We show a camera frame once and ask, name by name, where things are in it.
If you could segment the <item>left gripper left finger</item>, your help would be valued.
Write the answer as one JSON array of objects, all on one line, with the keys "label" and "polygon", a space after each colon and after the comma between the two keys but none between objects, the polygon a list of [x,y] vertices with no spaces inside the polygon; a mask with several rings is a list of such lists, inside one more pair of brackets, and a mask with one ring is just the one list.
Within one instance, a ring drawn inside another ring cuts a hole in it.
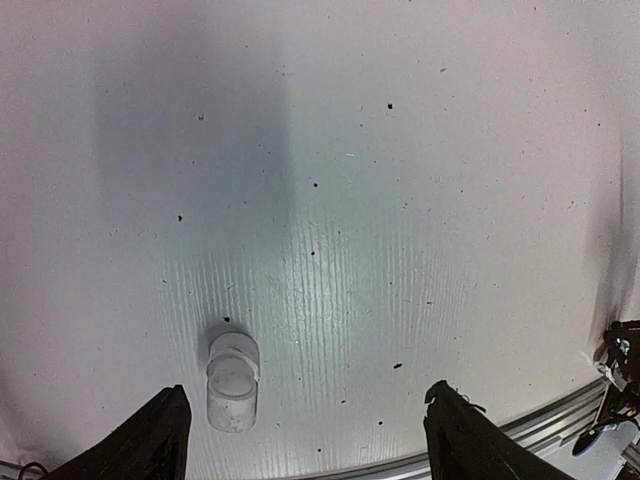
[{"label": "left gripper left finger", "polygon": [[166,387],[95,446],[49,479],[184,479],[191,407],[181,385]]}]

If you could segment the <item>white pipe elbow fitting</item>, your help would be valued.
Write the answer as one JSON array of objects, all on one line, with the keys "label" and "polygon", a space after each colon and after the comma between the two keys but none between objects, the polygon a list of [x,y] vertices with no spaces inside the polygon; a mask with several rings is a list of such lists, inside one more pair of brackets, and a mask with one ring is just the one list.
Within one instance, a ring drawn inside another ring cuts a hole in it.
[{"label": "white pipe elbow fitting", "polygon": [[260,351],[245,331],[227,322],[207,331],[206,412],[209,425],[223,433],[249,432],[257,421]]}]

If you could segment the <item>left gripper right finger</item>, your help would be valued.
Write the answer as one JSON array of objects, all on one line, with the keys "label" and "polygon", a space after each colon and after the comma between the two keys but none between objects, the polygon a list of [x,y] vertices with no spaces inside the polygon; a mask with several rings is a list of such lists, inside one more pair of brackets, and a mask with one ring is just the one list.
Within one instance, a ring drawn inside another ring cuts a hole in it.
[{"label": "left gripper right finger", "polygon": [[423,419],[431,477],[439,480],[546,480],[568,474],[511,440],[486,416],[485,409],[446,381],[425,394]]}]

